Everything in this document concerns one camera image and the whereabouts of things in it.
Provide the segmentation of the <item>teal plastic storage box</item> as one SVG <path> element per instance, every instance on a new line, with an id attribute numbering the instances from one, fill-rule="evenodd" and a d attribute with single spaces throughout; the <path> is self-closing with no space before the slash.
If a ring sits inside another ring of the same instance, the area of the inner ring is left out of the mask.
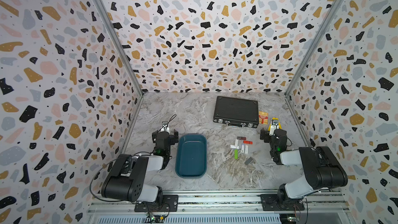
<path id="1" fill-rule="evenodd" d="M 201 178 L 207 170 L 207 139 L 201 134 L 186 134 L 179 139 L 175 172 L 181 178 Z"/>

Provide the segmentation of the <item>grey usb flash drive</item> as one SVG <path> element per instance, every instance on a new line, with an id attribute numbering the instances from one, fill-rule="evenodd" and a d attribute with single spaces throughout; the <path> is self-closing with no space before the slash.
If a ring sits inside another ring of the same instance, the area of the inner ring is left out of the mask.
<path id="1" fill-rule="evenodd" d="M 249 159 L 247 159 L 246 161 L 245 161 L 245 165 L 249 165 L 249 164 L 251 164 L 253 162 L 253 159 L 252 159 L 252 157 L 250 157 Z"/>

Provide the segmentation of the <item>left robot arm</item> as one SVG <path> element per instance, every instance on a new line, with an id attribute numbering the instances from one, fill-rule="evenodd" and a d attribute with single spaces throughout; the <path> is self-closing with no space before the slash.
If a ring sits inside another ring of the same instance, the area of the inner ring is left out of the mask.
<path id="1" fill-rule="evenodd" d="M 112 166 L 101 188 L 101 196 L 117 201 L 163 202 L 160 186 L 144 183 L 147 172 L 164 170 L 171 158 L 171 146 L 178 143 L 178 131 L 162 128 L 152 134 L 155 144 L 149 155 L 121 154 Z"/>

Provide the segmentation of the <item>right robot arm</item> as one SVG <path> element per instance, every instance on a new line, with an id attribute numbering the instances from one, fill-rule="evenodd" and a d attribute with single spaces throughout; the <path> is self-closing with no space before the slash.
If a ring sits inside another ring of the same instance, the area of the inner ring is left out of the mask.
<path id="1" fill-rule="evenodd" d="M 334 189 L 348 184 L 348 175 L 327 146 L 300 147 L 288 150 L 287 132 L 282 129 L 261 129 L 260 139 L 270 145 L 270 156 L 280 166 L 301 166 L 303 175 L 282 184 L 277 193 L 278 203 L 301 200 L 321 189 Z"/>

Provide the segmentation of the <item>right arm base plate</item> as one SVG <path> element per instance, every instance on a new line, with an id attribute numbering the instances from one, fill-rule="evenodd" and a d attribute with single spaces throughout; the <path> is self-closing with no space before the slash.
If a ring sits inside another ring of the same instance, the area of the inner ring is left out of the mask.
<path id="1" fill-rule="evenodd" d="M 305 206 L 300 199 L 279 197 L 276 194 L 260 196 L 263 211 L 304 211 Z"/>

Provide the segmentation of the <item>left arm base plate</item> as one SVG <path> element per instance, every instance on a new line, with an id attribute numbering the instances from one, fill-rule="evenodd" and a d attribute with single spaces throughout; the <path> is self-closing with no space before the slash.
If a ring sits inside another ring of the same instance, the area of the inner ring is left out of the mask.
<path id="1" fill-rule="evenodd" d="M 146 212 L 176 212 L 178 209 L 178 195 L 163 195 L 155 202 L 141 202 L 135 205 L 136 213 Z"/>

